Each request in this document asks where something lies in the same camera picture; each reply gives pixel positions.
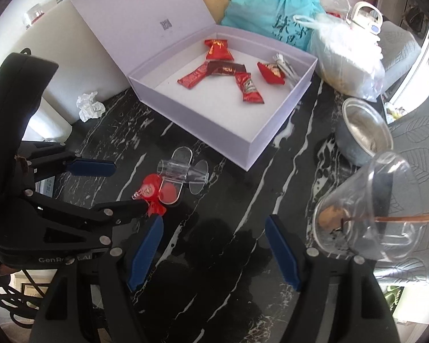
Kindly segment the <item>grey leaf pattern chair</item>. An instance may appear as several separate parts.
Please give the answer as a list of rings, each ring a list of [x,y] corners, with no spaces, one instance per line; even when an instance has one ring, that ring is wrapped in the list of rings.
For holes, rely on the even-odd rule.
[[[414,111],[391,124],[394,150],[411,166],[418,181],[422,213],[429,214],[429,97]],[[378,283],[406,286],[429,284],[429,224],[424,225],[417,246],[399,262],[378,262],[374,275]]]

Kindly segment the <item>white plastic bag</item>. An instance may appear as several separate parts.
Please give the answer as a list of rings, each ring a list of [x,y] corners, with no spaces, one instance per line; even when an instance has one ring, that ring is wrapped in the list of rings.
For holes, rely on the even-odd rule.
[[[324,82],[341,94],[376,100],[385,78],[377,38],[326,13],[295,15],[293,20],[310,29],[307,52],[318,59],[316,71]]]

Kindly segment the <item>large white flat box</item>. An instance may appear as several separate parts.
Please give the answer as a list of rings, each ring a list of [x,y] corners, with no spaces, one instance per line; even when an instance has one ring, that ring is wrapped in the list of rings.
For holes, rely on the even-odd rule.
[[[97,92],[106,101],[129,83],[70,0],[43,15],[14,44],[13,52],[28,48],[31,54],[59,65],[43,98],[69,124],[79,119],[76,100]]]

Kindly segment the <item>white electric kettle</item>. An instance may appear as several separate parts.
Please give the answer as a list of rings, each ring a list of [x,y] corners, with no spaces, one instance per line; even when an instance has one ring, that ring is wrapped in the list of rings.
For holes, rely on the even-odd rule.
[[[380,10],[369,2],[357,2],[348,15],[352,29],[363,29],[367,33],[378,35],[384,22]]]

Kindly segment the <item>teal plastic bag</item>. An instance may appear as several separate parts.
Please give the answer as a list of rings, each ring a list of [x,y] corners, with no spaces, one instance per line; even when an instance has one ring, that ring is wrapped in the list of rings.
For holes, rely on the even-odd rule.
[[[313,18],[324,12],[320,0],[230,0],[221,25],[257,33],[305,51],[311,29],[296,23],[294,16]]]

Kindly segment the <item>stainless steel strainer bowl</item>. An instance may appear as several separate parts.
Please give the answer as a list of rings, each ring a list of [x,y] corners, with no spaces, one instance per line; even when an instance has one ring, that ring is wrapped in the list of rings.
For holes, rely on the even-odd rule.
[[[350,97],[342,103],[335,142],[352,165],[363,166],[378,153],[393,150],[388,124],[367,102]]]

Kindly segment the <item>red twisted candy packet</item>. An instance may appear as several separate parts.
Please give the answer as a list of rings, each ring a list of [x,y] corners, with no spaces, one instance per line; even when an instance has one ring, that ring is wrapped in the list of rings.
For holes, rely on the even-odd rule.
[[[254,103],[254,104],[264,103],[262,95],[257,90],[256,85],[253,83],[251,73],[236,72],[235,82],[243,94],[244,102]]]

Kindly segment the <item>light blue power bank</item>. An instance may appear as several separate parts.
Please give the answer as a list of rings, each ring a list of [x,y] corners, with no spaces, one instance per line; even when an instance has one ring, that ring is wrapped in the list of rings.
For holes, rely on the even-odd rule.
[[[55,177],[49,177],[35,183],[35,190],[47,197],[52,198],[55,186]]]

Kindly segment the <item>red gold candy packet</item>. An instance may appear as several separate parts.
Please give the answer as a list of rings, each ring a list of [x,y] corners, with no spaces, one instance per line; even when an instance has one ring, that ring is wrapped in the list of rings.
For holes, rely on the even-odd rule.
[[[234,60],[226,39],[205,39],[204,44],[208,47],[207,60]]]

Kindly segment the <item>clear glass mug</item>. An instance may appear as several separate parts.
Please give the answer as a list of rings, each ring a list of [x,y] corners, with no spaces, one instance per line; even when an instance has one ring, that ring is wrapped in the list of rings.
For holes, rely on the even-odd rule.
[[[378,153],[318,202],[313,237],[320,249],[334,256],[397,262],[417,246],[421,224],[340,220],[420,214],[421,193],[412,168],[404,157],[389,150]]]

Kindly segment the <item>dark maroon snack packet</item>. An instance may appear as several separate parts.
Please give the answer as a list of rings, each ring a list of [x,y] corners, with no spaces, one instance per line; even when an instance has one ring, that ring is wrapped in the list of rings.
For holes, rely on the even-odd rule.
[[[234,76],[236,73],[245,73],[244,64],[223,60],[212,60],[207,66],[208,76]]]

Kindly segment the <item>red toy propeller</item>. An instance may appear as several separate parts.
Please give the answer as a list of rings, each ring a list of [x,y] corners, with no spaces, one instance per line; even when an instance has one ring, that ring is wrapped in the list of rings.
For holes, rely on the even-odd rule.
[[[132,195],[133,200],[143,200],[148,204],[147,214],[163,216],[166,206],[177,199],[177,189],[172,183],[164,182],[158,174],[149,174],[142,182],[141,187]]]

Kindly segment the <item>red cartoon candy packet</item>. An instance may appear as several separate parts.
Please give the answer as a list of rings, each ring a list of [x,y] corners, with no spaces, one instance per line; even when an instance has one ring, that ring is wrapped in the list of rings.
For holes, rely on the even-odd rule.
[[[257,63],[259,72],[267,84],[285,85],[285,74],[275,63]]]

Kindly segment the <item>clear plastic toy airplane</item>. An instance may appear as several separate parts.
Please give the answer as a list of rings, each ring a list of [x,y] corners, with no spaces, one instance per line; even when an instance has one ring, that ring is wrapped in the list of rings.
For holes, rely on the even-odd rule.
[[[170,159],[162,159],[157,165],[157,174],[162,178],[159,200],[164,205],[179,201],[181,192],[189,188],[192,195],[198,195],[209,180],[209,166],[204,159],[193,162],[193,151],[181,146],[173,151]]]

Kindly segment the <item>red stick packet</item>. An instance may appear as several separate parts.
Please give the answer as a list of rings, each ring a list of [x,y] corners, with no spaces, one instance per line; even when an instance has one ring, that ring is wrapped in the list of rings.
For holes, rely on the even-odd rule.
[[[186,89],[192,89],[199,84],[205,77],[208,76],[208,61],[205,61],[184,77],[177,80],[177,83],[184,86]]]

